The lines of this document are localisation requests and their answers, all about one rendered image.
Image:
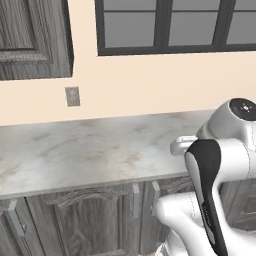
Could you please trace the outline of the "grey wood base cupboard door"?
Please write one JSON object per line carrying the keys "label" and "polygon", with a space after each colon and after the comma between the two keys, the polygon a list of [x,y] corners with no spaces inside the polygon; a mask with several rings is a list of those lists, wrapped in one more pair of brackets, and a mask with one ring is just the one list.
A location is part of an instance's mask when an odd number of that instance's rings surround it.
{"label": "grey wood base cupboard door", "polygon": [[[24,237],[14,229],[7,209],[11,200],[18,201],[16,211],[26,226]],[[45,256],[38,232],[24,198],[0,199],[0,256]]]}
{"label": "grey wood base cupboard door", "polygon": [[232,228],[256,233],[256,178],[223,183],[220,198]]}
{"label": "grey wood base cupboard door", "polygon": [[[193,185],[188,176],[156,180],[161,189],[160,197],[193,191]],[[151,215],[153,200],[152,181],[144,183],[141,230],[140,230],[140,255],[154,253],[163,243],[169,233],[169,228],[163,225],[155,216]]]}
{"label": "grey wood base cupboard door", "polygon": [[26,199],[46,256],[137,256],[139,217],[132,184],[48,193]]}

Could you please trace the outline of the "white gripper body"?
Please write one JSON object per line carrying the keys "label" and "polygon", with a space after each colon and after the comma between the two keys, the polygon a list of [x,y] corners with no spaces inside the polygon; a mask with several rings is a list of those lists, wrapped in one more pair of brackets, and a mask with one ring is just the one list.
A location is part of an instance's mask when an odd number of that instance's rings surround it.
{"label": "white gripper body", "polygon": [[170,144],[173,156],[184,155],[187,149],[198,139],[197,136],[179,136]]}

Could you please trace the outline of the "grey wood wall cupboard door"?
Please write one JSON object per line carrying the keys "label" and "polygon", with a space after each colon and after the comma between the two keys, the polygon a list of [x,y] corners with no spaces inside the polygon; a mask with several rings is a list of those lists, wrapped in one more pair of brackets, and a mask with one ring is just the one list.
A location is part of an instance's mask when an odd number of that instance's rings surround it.
{"label": "grey wood wall cupboard door", "polygon": [[0,0],[0,81],[69,78],[68,0]]}

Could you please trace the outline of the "dark-framed window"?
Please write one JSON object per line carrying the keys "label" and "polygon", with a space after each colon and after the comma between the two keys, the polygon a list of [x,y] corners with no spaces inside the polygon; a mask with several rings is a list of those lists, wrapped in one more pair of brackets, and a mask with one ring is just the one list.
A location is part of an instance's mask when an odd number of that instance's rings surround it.
{"label": "dark-framed window", "polygon": [[95,0],[100,56],[256,51],[256,0]]}

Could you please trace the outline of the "grey wall socket plate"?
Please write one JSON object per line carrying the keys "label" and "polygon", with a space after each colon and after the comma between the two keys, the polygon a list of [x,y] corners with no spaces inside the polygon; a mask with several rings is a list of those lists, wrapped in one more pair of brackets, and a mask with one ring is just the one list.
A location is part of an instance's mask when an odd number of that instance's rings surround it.
{"label": "grey wall socket plate", "polygon": [[80,94],[78,87],[66,87],[65,93],[68,107],[80,105]]}

